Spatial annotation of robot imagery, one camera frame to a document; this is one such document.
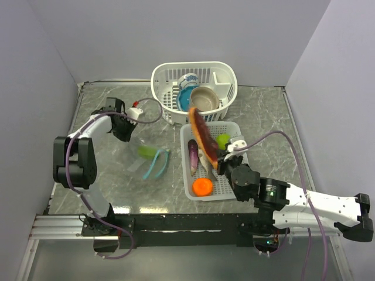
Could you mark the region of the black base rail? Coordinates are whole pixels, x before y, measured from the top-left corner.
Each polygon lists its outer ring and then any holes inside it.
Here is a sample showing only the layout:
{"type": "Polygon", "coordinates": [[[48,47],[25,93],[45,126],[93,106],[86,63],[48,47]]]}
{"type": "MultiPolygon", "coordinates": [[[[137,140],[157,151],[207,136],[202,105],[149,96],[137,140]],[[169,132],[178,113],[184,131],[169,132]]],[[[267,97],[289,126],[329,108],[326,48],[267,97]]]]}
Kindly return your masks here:
{"type": "Polygon", "coordinates": [[[236,245],[252,247],[256,237],[285,235],[256,213],[232,214],[116,214],[113,225],[86,218],[84,237],[114,238],[120,249],[157,246],[236,245]]]}

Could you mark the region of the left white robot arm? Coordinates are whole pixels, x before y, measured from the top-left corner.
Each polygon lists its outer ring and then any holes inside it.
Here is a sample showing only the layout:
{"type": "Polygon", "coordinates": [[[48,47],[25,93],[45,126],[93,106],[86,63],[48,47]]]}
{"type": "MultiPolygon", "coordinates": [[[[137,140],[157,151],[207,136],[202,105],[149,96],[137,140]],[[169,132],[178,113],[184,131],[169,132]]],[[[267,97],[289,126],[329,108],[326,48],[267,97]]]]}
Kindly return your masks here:
{"type": "Polygon", "coordinates": [[[111,204],[95,184],[97,162],[94,144],[105,134],[112,134],[121,142],[129,142],[131,134],[143,114],[138,102],[126,110],[119,98],[107,98],[105,106],[91,113],[78,130],[68,136],[59,136],[53,142],[53,179],[66,189],[73,190],[95,218],[95,227],[103,235],[116,229],[111,204]]]}

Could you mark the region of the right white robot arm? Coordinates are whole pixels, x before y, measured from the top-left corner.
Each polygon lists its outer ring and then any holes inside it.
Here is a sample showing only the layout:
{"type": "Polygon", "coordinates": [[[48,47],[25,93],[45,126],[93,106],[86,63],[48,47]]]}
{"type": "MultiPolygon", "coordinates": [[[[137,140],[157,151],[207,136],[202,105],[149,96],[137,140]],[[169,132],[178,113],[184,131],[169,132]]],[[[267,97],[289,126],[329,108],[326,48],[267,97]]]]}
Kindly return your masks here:
{"type": "Polygon", "coordinates": [[[259,231],[316,228],[341,234],[350,241],[372,241],[374,228],[367,194],[342,197],[304,190],[285,181],[262,177],[243,163],[241,152],[219,149],[216,155],[217,171],[226,176],[236,199],[253,200],[258,209],[255,227],[259,231]]]}

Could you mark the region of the white plastic dish basket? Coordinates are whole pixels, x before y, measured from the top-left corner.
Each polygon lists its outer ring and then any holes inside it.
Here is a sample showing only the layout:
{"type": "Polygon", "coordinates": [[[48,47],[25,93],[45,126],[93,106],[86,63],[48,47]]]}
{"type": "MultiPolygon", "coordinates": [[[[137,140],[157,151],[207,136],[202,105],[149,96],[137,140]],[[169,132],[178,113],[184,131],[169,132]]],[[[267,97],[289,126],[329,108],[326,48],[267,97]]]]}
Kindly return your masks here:
{"type": "Polygon", "coordinates": [[[233,69],[219,61],[164,63],[151,76],[152,95],[162,104],[162,117],[172,125],[188,123],[191,107],[207,122],[223,119],[237,90],[233,69]]]}

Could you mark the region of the blue floral white cup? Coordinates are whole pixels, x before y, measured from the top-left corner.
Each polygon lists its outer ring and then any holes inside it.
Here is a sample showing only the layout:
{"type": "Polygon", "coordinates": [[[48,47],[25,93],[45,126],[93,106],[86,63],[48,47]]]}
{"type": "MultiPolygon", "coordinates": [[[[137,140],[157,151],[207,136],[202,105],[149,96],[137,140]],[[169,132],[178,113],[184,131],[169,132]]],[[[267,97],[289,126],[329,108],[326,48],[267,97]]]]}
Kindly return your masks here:
{"type": "Polygon", "coordinates": [[[178,79],[178,87],[180,90],[197,85],[199,85],[199,78],[195,73],[186,73],[178,79]]]}

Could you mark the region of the blue plate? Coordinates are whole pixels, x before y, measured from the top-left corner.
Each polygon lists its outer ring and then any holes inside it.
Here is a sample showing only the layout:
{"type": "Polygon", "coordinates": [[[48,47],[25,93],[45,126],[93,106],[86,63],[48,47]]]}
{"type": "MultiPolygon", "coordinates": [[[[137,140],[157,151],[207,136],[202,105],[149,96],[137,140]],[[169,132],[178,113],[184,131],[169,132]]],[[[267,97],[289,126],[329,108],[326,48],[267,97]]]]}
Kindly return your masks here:
{"type": "Polygon", "coordinates": [[[192,91],[199,87],[198,85],[195,86],[188,86],[182,90],[180,90],[178,96],[176,97],[177,108],[180,111],[188,112],[191,107],[196,107],[191,99],[192,91]]]}

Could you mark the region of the beige fake mushroom piece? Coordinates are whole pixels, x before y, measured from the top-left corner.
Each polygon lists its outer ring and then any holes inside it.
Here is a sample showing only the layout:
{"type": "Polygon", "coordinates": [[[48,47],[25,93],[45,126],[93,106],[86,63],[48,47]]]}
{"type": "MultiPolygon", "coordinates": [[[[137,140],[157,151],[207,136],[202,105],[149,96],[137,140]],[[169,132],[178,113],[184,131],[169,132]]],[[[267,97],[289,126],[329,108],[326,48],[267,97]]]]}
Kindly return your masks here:
{"type": "Polygon", "coordinates": [[[198,157],[199,157],[199,160],[200,160],[203,168],[206,171],[206,178],[211,180],[211,181],[217,181],[217,178],[215,177],[215,175],[212,172],[211,163],[207,159],[205,153],[200,148],[198,148],[198,157]]]}

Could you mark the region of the beige ceramic bowl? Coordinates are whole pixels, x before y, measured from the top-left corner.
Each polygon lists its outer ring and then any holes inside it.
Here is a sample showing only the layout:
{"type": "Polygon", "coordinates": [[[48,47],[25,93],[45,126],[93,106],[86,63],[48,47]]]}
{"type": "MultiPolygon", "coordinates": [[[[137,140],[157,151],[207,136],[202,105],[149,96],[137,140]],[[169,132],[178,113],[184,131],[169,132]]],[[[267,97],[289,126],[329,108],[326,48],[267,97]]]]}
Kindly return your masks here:
{"type": "Polygon", "coordinates": [[[191,99],[201,112],[212,111],[219,107],[217,94],[208,87],[199,86],[195,88],[191,93],[191,99]]]}

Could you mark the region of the green fake lettuce leaf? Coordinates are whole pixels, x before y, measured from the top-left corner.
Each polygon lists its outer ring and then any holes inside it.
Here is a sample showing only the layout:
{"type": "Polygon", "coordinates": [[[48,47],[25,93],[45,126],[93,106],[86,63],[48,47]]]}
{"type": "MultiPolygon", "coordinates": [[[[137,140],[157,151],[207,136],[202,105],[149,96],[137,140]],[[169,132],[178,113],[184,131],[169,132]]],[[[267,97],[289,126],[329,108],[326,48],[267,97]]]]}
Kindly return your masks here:
{"type": "Polygon", "coordinates": [[[139,146],[138,155],[144,159],[152,160],[157,154],[158,149],[152,146],[139,146]]]}

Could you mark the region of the clear zip top bag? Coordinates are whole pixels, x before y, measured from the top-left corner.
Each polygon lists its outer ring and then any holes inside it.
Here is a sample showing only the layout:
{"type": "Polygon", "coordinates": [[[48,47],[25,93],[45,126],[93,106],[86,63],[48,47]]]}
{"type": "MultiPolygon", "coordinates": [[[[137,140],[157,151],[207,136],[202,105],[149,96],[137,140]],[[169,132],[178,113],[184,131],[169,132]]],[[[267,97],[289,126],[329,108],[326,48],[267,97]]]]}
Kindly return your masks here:
{"type": "Polygon", "coordinates": [[[125,172],[141,180],[156,180],[160,178],[169,164],[170,150],[165,147],[150,145],[142,139],[132,139],[127,143],[124,154],[125,172]],[[147,160],[138,155],[139,146],[152,146],[157,148],[157,154],[152,160],[147,160]]]}

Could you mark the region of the purple fake eggplant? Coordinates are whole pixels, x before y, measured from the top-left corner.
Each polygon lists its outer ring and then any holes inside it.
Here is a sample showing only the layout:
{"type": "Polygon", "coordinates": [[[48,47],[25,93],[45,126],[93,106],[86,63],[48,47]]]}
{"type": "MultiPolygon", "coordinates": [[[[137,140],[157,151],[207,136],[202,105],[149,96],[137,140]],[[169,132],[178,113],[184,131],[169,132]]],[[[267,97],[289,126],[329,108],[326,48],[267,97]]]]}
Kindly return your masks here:
{"type": "Polygon", "coordinates": [[[194,176],[198,166],[198,145],[194,139],[191,139],[188,144],[189,160],[190,160],[190,174],[194,176]]]}

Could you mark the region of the green fake apple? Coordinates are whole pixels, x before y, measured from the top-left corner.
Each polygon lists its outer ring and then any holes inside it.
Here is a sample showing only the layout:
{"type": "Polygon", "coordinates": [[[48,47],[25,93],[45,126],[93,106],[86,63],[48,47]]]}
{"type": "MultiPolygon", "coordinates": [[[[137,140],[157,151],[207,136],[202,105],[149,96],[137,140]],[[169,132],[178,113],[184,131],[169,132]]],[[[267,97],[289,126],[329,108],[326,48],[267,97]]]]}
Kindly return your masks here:
{"type": "Polygon", "coordinates": [[[216,137],[216,142],[219,149],[226,150],[226,144],[229,143],[231,136],[227,133],[220,134],[216,137]]]}

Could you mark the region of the aluminium frame rail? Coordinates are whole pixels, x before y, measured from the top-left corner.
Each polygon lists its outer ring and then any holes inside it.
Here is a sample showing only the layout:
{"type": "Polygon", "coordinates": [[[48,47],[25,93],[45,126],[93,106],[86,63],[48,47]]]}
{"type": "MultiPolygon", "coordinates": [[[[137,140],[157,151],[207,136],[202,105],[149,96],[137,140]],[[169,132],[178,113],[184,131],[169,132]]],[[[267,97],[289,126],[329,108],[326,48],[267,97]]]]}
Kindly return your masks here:
{"type": "Polygon", "coordinates": [[[104,280],[109,270],[92,250],[101,235],[84,230],[83,215],[36,216],[16,280],[104,280]]]}

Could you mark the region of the orange fake fruit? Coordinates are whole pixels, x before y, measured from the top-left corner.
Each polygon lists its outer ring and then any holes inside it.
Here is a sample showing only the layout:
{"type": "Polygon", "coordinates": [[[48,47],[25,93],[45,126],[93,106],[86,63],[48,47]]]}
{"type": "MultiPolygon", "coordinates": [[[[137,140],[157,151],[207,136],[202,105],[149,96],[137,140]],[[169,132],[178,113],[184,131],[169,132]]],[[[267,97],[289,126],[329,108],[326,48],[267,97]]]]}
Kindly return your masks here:
{"type": "Polygon", "coordinates": [[[214,184],[210,179],[198,178],[193,182],[192,190],[195,196],[210,196],[214,190],[214,184]]]}

